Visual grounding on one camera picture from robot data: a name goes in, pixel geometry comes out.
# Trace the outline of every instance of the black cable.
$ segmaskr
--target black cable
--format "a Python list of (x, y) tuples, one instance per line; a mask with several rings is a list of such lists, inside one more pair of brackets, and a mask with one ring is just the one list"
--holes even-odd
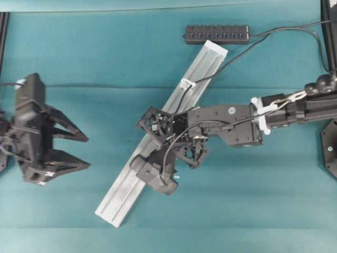
[(179, 101), (179, 104), (177, 106), (177, 109), (175, 110), (174, 114), (178, 113), (179, 109), (180, 109), (180, 106), (181, 106), (181, 103), (184, 101), (184, 98), (186, 96), (186, 94), (189, 92), (189, 90), (192, 88), (192, 86), (190, 85), (183, 93), (183, 95), (181, 96), (180, 98), (180, 101)]
[[(266, 35), (263, 39), (253, 43), (250, 47), (248, 47), (245, 51), (243, 51), (241, 54), (237, 55), (236, 57), (232, 58), (231, 60), (229, 60), (225, 65), (223, 65), (221, 68), (219, 68), (213, 75), (210, 75), (208, 77), (202, 78), (198, 81), (196, 81), (195, 83), (198, 84), (202, 81), (208, 80), (210, 78), (215, 77), (216, 75), (219, 75), (225, 68), (227, 68), (231, 63), (235, 62), (236, 60), (238, 60), (239, 58), (241, 58), (243, 55), (245, 55), (246, 53), (248, 53), (253, 47), (255, 47), (256, 45), (260, 44), (261, 42), (263, 42), (269, 35)], [(181, 96), (181, 99), (179, 101), (179, 104), (177, 106), (177, 109), (175, 110), (175, 114), (178, 113), (178, 110), (180, 109), (180, 106), (186, 96), (186, 94), (188, 93), (188, 91), (192, 88), (192, 86), (190, 85), (185, 92), (183, 93), (183, 95)]]
[[(322, 42), (320, 37), (317, 35), (316, 32), (312, 31), (312, 30), (308, 30), (308, 29), (304, 29), (304, 27), (309, 27), (309, 26), (315, 26), (315, 25), (320, 25), (320, 24), (325, 24), (325, 23), (330, 23), (331, 20), (326, 20), (326, 21), (319, 21), (319, 22), (314, 22), (314, 23), (310, 23), (310, 24), (306, 24), (306, 25), (298, 25), (298, 26), (284, 26), (284, 27), (278, 27), (278, 28), (274, 28), (272, 30), (269, 30), (267, 32), (264, 33), (260, 33), (260, 34), (256, 34), (256, 35), (251, 35), (250, 38), (258, 38), (258, 37), (262, 37), (265, 36), (263, 39), (261, 39), (260, 41), (257, 41), (255, 43), (253, 43), (249, 48), (247, 48), (245, 51), (243, 51), (241, 54), (239, 54), (238, 56), (236, 56), (235, 58), (231, 59), (230, 61), (228, 61), (224, 66), (222, 66), (220, 69), (218, 69), (217, 72), (215, 72), (213, 75), (204, 77), (198, 81), (196, 81), (195, 83), (199, 83), (208, 79), (211, 79), (217, 75), (219, 75), (225, 68), (227, 68), (231, 63), (233, 63), (234, 61), (236, 61), (237, 59), (239, 59), (240, 57), (242, 57), (243, 55), (245, 55), (249, 50), (251, 50), (253, 47), (255, 47), (256, 45), (260, 44), (262, 41), (264, 41), (270, 34), (274, 33), (274, 32), (278, 32), (278, 31), (282, 31), (282, 30), (296, 30), (296, 31), (303, 31), (303, 32), (307, 32), (312, 34), (315, 39), (317, 40), (318, 46), (319, 46), (319, 50), (320, 50), (320, 57), (321, 57), (321, 61), (322, 61), (322, 66), (324, 68), (325, 71), (327, 71), (328, 73), (333, 73), (335, 71), (337, 71), (337, 69), (335, 70), (329, 70), (329, 68), (326, 66), (325, 61), (324, 61), (324, 54), (323, 54), (323, 47), (322, 47)], [(185, 92), (183, 93), (181, 100), (178, 104), (177, 109), (175, 110), (175, 113), (178, 113), (178, 110), (182, 104), (182, 101), (184, 100), (187, 92), (191, 89), (191, 86), (189, 86), (189, 88), (187, 88), (185, 90)]]
[(322, 66), (323, 66), (324, 70), (327, 71), (328, 73), (333, 73), (337, 70), (337, 69), (329, 70), (329, 68), (326, 66), (324, 56), (323, 56), (324, 54), (323, 54), (323, 47), (322, 47), (321, 39), (317, 35), (317, 33), (312, 31), (312, 30), (304, 29), (304, 28), (301, 28), (301, 27), (280, 27), (280, 28), (275, 28), (275, 29), (270, 30), (270, 31), (265, 32), (265, 33), (261, 33), (261, 34), (258, 34), (258, 35), (252, 35), (251, 38), (258, 38), (258, 37), (261, 37), (261, 36), (266, 36), (266, 35), (269, 35), (269, 34), (272, 34), (272, 33), (278, 32), (278, 31), (285, 31), (285, 30), (296, 30), (296, 31), (298, 30), (298, 31), (303, 31), (303, 32), (307, 32), (307, 33), (312, 34), (315, 37), (315, 39), (317, 40), (318, 47), (319, 47), (319, 50), (320, 50), (321, 62), (322, 62)]
[(20, 84), (20, 83), (0, 83), (0, 87), (4, 87), (4, 86), (23, 86), (23, 84)]
[(173, 148), (173, 146), (175, 145), (175, 143), (178, 141), (178, 139), (180, 139), (185, 133), (188, 132), (188, 130), (196, 127), (197, 125), (200, 125), (202, 123), (221, 123), (221, 124), (224, 124), (224, 125), (227, 125), (227, 126), (235, 126), (235, 125), (239, 125), (239, 124), (242, 124), (242, 123), (245, 123), (247, 121), (252, 121), (258, 117), (261, 117), (261, 116), (266, 116), (270, 113), (273, 113), (277, 110), (274, 110), (274, 111), (269, 111), (269, 112), (265, 112), (265, 113), (262, 113), (262, 114), (258, 114), (258, 115), (255, 115), (255, 116), (251, 116), (249, 118), (246, 118), (246, 119), (242, 119), (242, 120), (237, 120), (237, 121), (234, 121), (233, 123), (228, 123), (228, 122), (225, 122), (225, 121), (221, 121), (221, 120), (201, 120), (199, 122), (196, 122), (190, 126), (188, 126), (183, 132), (181, 132), (173, 141), (172, 143), (169, 145), (169, 147), (167, 148), (166, 152), (165, 152), (165, 155), (164, 155), (164, 159), (163, 159), (163, 165), (162, 165), (162, 172), (159, 174), (160, 175), (160, 180), (163, 184), (166, 184), (165, 181), (163, 180), (163, 177), (165, 175), (165, 171), (166, 171), (166, 158), (167, 158), (167, 155), (169, 154), (170, 150)]
[(211, 79), (217, 75), (219, 75), (225, 68), (227, 68), (231, 63), (235, 62), (236, 60), (238, 60), (239, 58), (241, 58), (243, 55), (245, 55), (246, 53), (248, 53), (251, 49), (253, 49), (253, 47), (257, 46), (258, 44), (260, 44), (261, 42), (263, 42), (269, 35), (266, 35), (263, 39), (254, 42), (250, 47), (248, 47), (245, 51), (243, 51), (241, 54), (237, 55), (236, 57), (232, 58), (230, 61), (228, 61), (225, 65), (223, 65), (221, 68), (219, 68), (213, 75), (204, 77), (200, 80), (195, 81), (195, 83), (200, 83), (202, 81)]
[(267, 33), (274, 33), (274, 32), (279, 31), (279, 29), (284, 30), (286, 28), (305, 28), (305, 27), (309, 27), (309, 26), (321, 25), (321, 24), (330, 23), (330, 22), (331, 22), (331, 20), (324, 20), (324, 21), (314, 22), (314, 23), (310, 23), (310, 24), (306, 24), (306, 25), (281, 26), (281, 27), (277, 27), (277, 28), (271, 29), (271, 30), (269, 30), (267, 32), (264, 32), (264, 33), (260, 33), (260, 34), (256, 34), (256, 35), (251, 35), (250, 38), (257, 38), (257, 37), (264, 36)]

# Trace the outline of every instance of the bolt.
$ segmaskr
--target bolt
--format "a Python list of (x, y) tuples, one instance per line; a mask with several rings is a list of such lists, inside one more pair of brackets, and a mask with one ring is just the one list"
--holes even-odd
[(234, 114), (235, 111), (236, 111), (235, 107), (230, 107), (230, 108), (228, 109), (228, 113), (229, 113), (229, 114)]

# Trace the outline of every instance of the cable clip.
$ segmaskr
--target cable clip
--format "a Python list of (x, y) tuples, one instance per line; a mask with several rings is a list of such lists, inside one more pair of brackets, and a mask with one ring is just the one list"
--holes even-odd
[[(277, 110), (277, 104), (263, 106), (261, 99), (258, 98), (252, 98), (251, 102), (255, 105), (258, 115)], [(258, 117), (258, 121), (260, 130), (263, 131), (265, 135), (269, 135), (271, 133), (271, 130), (267, 127), (265, 116)]]
[(187, 90), (188, 87), (192, 86), (194, 88), (196, 86), (195, 82), (192, 82), (186, 78), (182, 78), (180, 81), (180, 87), (183, 88), (184, 90)]
[[(26, 79), (20, 79), (20, 80), (17, 80), (17, 81), (16, 81), (16, 83), (22, 84), (22, 85), (24, 85), (25, 82), (26, 82)], [(21, 88), (21, 87), (22, 87), (21, 85), (16, 85), (16, 86), (14, 86), (14, 88), (15, 88), (16, 90), (18, 90), (18, 89)]]

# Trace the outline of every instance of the teal cloth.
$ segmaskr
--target teal cloth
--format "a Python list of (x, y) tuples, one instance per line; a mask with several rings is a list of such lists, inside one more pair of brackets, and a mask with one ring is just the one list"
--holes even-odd
[[(253, 148), (212, 138), (201, 168), (178, 162), (172, 196), (146, 188), (118, 229), (94, 214), (144, 134), (136, 122), (163, 106), (201, 48), (185, 45), (186, 24), (249, 24), (257, 34), (318, 20), (314, 0), (12, 13), (1, 82), (38, 72), (47, 103), (90, 139), (55, 148), (92, 165), (38, 187), (11, 159), (0, 174), (0, 252), (334, 252), (337, 181), (323, 167), (319, 137), (326, 122), (273, 131)], [(227, 59), (246, 47), (226, 46)], [(291, 93), (322, 73), (314, 38), (279, 32), (215, 78), (199, 105)], [(14, 89), (0, 92), (9, 117)]]
[(2, 0), (2, 12), (92, 12), (140, 9), (214, 7), (255, 3), (288, 2), (291, 0)]

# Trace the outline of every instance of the aluminum profile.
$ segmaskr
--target aluminum profile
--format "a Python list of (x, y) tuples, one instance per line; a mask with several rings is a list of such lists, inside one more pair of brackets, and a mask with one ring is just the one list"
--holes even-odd
[[(226, 56), (226, 49), (211, 41), (206, 41), (186, 71), (183, 79), (194, 82), (214, 74)], [(178, 112), (195, 106), (210, 81), (211, 79), (205, 80), (191, 88), (186, 93)], [(168, 113), (174, 113), (184, 91), (185, 88), (181, 81), (162, 110)], [(136, 177), (136, 172), (130, 168), (130, 163), (138, 154), (147, 157), (155, 148), (156, 144), (152, 141), (151, 137), (146, 134), (95, 211), (96, 215), (116, 228), (121, 225), (125, 216), (145, 187), (145, 183)]]

